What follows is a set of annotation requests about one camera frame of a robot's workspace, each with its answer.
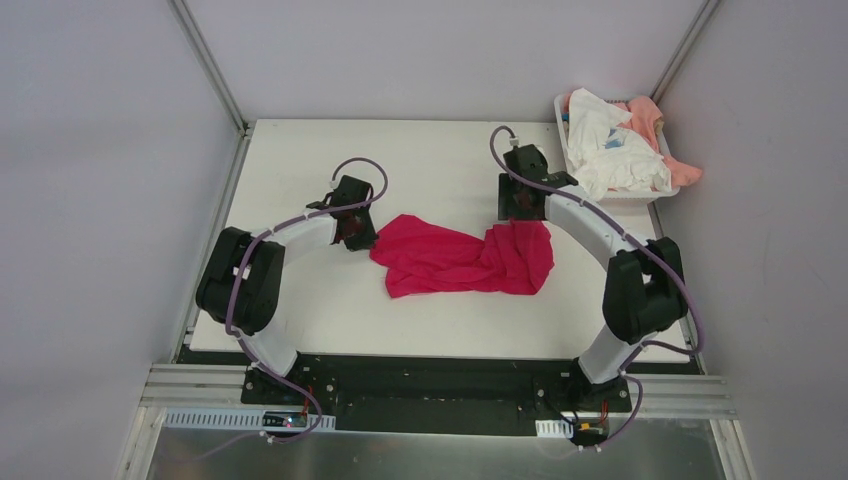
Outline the magenta t shirt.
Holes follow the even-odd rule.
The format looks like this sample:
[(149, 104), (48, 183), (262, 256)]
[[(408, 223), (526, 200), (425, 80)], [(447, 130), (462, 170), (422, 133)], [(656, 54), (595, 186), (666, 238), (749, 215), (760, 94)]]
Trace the magenta t shirt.
[(555, 266), (540, 221), (499, 223), (481, 238), (403, 214), (378, 233), (370, 259), (386, 268), (388, 295), (500, 292), (535, 295)]

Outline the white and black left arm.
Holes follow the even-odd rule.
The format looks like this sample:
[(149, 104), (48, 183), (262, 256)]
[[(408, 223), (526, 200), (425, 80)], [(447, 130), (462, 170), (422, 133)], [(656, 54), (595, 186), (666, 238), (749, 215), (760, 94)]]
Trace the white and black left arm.
[(254, 368), (269, 375), (266, 389), (281, 404), (297, 402), (305, 390), (305, 378), (292, 369), (298, 349), (282, 339), (277, 314), (284, 268), (331, 245), (373, 248), (378, 235), (370, 207), (386, 190), (375, 192), (370, 183), (343, 175), (294, 218), (257, 233), (227, 227), (218, 234), (195, 304), (224, 326)]

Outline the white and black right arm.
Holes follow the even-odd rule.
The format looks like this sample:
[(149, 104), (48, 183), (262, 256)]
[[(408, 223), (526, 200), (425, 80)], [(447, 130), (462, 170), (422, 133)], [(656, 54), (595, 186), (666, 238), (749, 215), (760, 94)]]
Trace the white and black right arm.
[(568, 233), (604, 268), (605, 322), (569, 373), (569, 400), (595, 408), (636, 352), (689, 313), (680, 249), (628, 232), (566, 172), (551, 173), (532, 144), (495, 157), (500, 219), (543, 220)]

